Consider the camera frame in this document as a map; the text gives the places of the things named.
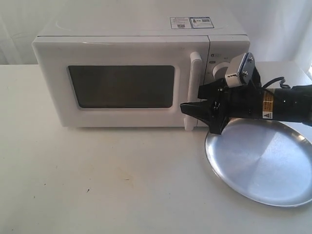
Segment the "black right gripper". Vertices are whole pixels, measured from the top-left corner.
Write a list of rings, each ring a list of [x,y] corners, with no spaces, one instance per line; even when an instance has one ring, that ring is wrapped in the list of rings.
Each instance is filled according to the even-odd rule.
[[[205,101],[185,102],[180,109],[208,122],[210,133],[220,135],[231,118],[262,119],[263,94],[259,79],[235,88],[229,88],[225,79],[218,79],[199,86],[197,97]]]

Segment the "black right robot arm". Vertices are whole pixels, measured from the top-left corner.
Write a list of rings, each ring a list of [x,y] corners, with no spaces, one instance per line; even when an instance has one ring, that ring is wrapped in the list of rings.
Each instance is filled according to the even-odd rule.
[[[225,81],[202,85],[200,102],[180,105],[182,113],[209,126],[212,134],[221,134],[231,118],[275,120],[312,124],[312,87],[268,89],[251,81],[229,88]]]

